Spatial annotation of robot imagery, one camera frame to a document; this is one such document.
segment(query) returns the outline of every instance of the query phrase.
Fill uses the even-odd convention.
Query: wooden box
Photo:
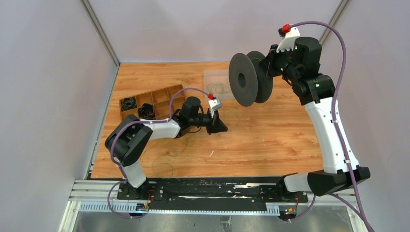
[[[157,89],[151,92],[146,92],[142,94],[138,94],[135,96],[130,96],[128,98],[134,98],[135,99],[135,108],[128,109],[125,111],[122,111],[122,102],[125,99],[128,98],[123,98],[119,100],[119,109],[121,113],[121,119],[124,120],[126,116],[128,115],[135,115],[138,118],[141,118],[138,115],[138,108],[140,108],[144,103],[148,103],[154,106],[154,114],[155,118],[154,119],[166,119],[169,117],[169,102],[174,94],[176,94],[179,90],[183,89],[182,85],[175,85],[175,86],[170,86],[167,88],[161,88]],[[182,108],[182,104],[186,100],[186,95],[184,92],[179,93],[175,98],[172,103],[172,113],[177,110]]]

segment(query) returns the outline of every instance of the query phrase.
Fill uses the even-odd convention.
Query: red connector
[[[286,24],[282,27],[282,32],[283,33],[288,33],[289,31],[291,31],[291,25],[290,24]]]

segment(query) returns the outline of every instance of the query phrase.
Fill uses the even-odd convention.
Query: wood surface
[[[92,178],[121,177],[104,147],[121,122],[119,99],[176,84],[204,89],[204,70],[228,69],[228,62],[121,64]],[[188,90],[187,96],[205,96]],[[315,130],[304,107],[281,77],[274,78],[270,99],[242,107],[222,101],[220,118],[228,132],[208,135],[203,128],[180,139],[150,141],[141,157],[148,177],[266,176],[322,169]]]

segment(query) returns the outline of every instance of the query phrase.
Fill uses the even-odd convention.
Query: white wall
[[[121,62],[230,60],[267,53],[277,29],[306,20],[328,22],[339,0],[90,0]],[[320,37],[323,29],[303,27]]]
[[[357,158],[370,168],[359,189],[376,231],[410,226],[409,11],[409,1],[355,0],[336,26],[347,46],[340,112]],[[336,81],[341,49],[333,35],[321,63]]]
[[[0,231],[55,232],[115,67],[80,1],[0,1]]]

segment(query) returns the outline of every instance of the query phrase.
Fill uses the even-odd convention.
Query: bundle of black wire
[[[124,98],[121,102],[121,111],[132,110],[137,108],[135,97]]]
[[[143,119],[153,120],[155,118],[154,106],[144,103],[141,108],[138,108],[138,116]]]

